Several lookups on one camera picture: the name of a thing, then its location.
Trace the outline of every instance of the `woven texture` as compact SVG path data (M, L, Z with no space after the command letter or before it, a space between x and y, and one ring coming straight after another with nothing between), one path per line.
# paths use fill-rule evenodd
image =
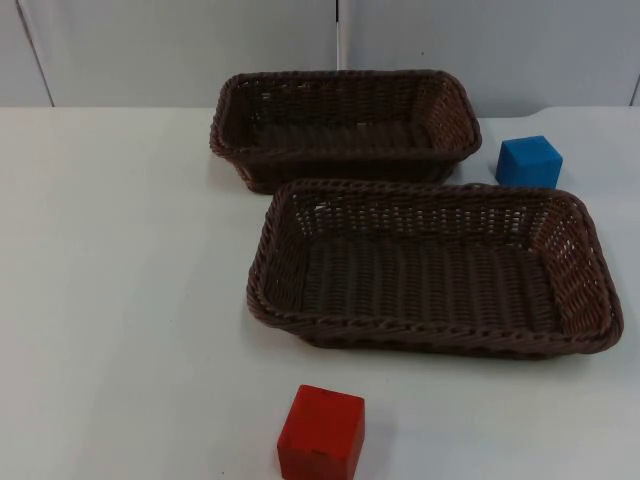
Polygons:
M435 71L238 75L210 138L259 193L298 178L440 183L480 144L464 89Z
M556 190L293 182L247 291L258 319L326 347L548 357L623 328L593 222Z

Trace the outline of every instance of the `blue cube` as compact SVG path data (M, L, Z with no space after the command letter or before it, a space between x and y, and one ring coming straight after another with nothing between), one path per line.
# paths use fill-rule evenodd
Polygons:
M546 138L528 137L502 142L496 180L513 187L555 188L562 156Z

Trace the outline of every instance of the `red block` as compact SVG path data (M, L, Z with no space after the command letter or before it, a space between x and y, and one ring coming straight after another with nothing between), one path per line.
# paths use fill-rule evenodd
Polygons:
M286 480L351 480L364 441L364 399L301 385L278 440Z

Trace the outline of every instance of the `wooden block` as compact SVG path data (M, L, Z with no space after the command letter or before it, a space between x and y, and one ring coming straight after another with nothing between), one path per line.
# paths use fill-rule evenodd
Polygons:
M278 440L285 480L351 480L364 441L364 399L301 385Z
M562 156L546 138L528 137L502 142L496 180L512 187L555 188Z

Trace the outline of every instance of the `brown wicker basket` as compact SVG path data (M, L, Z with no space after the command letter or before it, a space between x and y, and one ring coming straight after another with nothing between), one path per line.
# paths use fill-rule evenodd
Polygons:
M556 190L293 182L247 291L258 319L324 347L537 358L623 328L593 222Z
M210 138L258 193L297 178L440 183L480 144L464 89L436 71L238 75Z

